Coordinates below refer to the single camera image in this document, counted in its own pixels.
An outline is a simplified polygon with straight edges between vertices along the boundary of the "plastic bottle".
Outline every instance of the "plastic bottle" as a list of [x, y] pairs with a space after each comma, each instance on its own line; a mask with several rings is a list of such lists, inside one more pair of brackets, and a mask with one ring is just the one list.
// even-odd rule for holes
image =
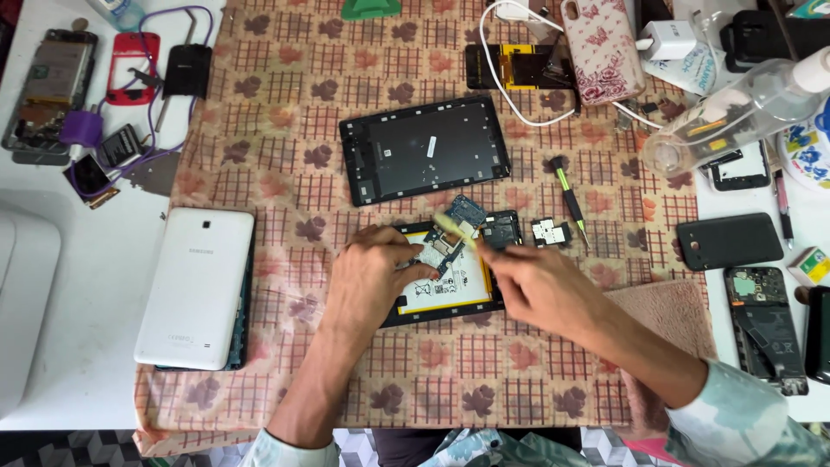
[[139, 30], [144, 9], [136, 0], [86, 0], [92, 9], [121, 32]]
[[675, 177], [806, 120], [830, 89], [830, 47], [795, 63], [767, 60], [693, 106], [646, 140], [641, 158]]

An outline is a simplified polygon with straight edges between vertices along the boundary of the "small screwdriver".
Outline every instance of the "small screwdriver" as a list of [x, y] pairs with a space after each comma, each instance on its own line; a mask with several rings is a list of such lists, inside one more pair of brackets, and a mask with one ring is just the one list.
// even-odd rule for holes
[[562, 183], [562, 194], [565, 197], [565, 203], [568, 205], [568, 211], [570, 211], [571, 217], [574, 218], [577, 226], [579, 226], [579, 231], [582, 232], [582, 236], [585, 237], [585, 244], [588, 245], [588, 250], [590, 250], [591, 243], [588, 241], [588, 235], [585, 233], [585, 221], [582, 219], [582, 211], [579, 209], [579, 203], [576, 202], [576, 195], [574, 195], [574, 191], [571, 189], [570, 185], [568, 185], [568, 180], [565, 179], [565, 170], [562, 166], [563, 158], [564, 156], [557, 155], [553, 159], [554, 169], [556, 169], [556, 176], [559, 177], [559, 181]]

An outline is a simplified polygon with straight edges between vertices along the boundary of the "plaid pattern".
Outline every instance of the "plaid pattern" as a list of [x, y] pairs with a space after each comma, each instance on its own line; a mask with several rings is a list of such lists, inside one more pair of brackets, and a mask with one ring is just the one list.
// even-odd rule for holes
[[[249, 440], [280, 403], [325, 307], [330, 265], [349, 236], [371, 224], [410, 223], [458, 193], [484, 209], [569, 221], [549, 160], [563, 154], [584, 216], [564, 250], [600, 288], [668, 278], [685, 269], [674, 227], [696, 219], [692, 178], [658, 179], [637, 157], [647, 132], [614, 131], [611, 106], [534, 128], [497, 93], [510, 148], [509, 179], [351, 206], [340, 120], [471, 94], [463, 47], [479, 41], [482, 2], [404, 0], [397, 17], [339, 19], [341, 0], [229, 0], [214, 48], [210, 92], [200, 102], [178, 167], [173, 206], [256, 216], [248, 362], [234, 373], [160, 373], [139, 365], [134, 403], [143, 455]], [[558, 13], [559, 1], [551, 5]], [[489, 40], [535, 42], [519, 23], [490, 21]], [[652, 78], [640, 102], [683, 97]], [[564, 91], [512, 91], [533, 120], [566, 111]], [[576, 233], [576, 226], [571, 223]], [[504, 312], [379, 332], [344, 397], [339, 424], [365, 426], [624, 425], [618, 371], [585, 350]]]

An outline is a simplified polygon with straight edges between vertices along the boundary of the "red phone frame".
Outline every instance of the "red phone frame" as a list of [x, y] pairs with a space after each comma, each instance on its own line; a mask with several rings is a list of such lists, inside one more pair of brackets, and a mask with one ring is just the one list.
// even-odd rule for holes
[[[153, 66], [147, 70], [150, 76], [156, 76], [155, 65], [159, 60], [159, 48], [161, 37], [154, 32], [142, 32], [144, 43], [150, 52], [150, 61]], [[113, 88], [112, 76], [115, 71], [115, 60], [119, 58], [145, 57], [144, 49], [141, 48], [141, 39], [137, 32], [121, 32], [115, 35], [112, 42], [112, 58], [110, 59], [110, 75], [106, 83], [106, 102], [113, 106], [141, 106], [149, 104], [153, 99], [154, 88], [147, 86], [144, 89], [120, 89]]]

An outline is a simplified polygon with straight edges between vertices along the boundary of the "floor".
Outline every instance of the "floor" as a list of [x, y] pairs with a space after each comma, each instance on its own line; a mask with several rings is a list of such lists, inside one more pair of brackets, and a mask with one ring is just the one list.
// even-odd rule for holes
[[[2, 467], [152, 467], [133, 444], [132, 430], [74, 431]], [[371, 430], [337, 429], [341, 467], [377, 467]], [[236, 467], [251, 443], [181, 455], [171, 467]], [[610, 429], [583, 428], [583, 453], [594, 466], [672, 465], [631, 452]]]

